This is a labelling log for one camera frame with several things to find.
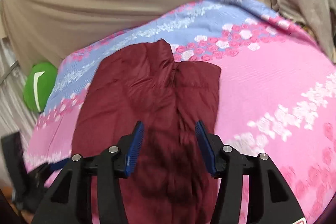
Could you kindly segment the maroon quilted down jacket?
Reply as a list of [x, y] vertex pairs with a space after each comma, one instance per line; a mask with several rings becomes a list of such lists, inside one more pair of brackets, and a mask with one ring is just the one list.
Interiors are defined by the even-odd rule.
[[120, 183], [130, 223], [208, 223], [217, 182], [195, 136], [202, 121], [214, 131], [221, 69], [176, 62], [164, 40], [127, 46], [99, 65], [80, 110], [73, 153], [100, 154], [144, 125], [135, 171]]

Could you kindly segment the silver satin striped curtain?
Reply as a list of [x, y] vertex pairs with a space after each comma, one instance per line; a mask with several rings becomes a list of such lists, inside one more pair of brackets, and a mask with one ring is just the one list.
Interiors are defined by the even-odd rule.
[[20, 132], [23, 149], [29, 145], [38, 117], [24, 103], [25, 82], [9, 41], [1, 39], [1, 136]]

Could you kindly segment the pink blue floral bedspread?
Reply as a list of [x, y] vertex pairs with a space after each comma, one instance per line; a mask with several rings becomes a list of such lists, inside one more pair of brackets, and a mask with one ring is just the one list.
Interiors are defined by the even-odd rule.
[[103, 58], [160, 39], [176, 61], [221, 68], [215, 132], [222, 141], [247, 155], [267, 153], [308, 223], [335, 210], [335, 66], [302, 28], [256, 0], [190, 2], [67, 56], [24, 154], [27, 168], [69, 157]]

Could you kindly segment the green plush pillow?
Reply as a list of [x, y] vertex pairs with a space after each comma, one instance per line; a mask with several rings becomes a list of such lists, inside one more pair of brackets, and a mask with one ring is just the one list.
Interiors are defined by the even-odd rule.
[[44, 111], [57, 74], [58, 69], [49, 62], [32, 67], [23, 88], [23, 99], [29, 110], [35, 113]]

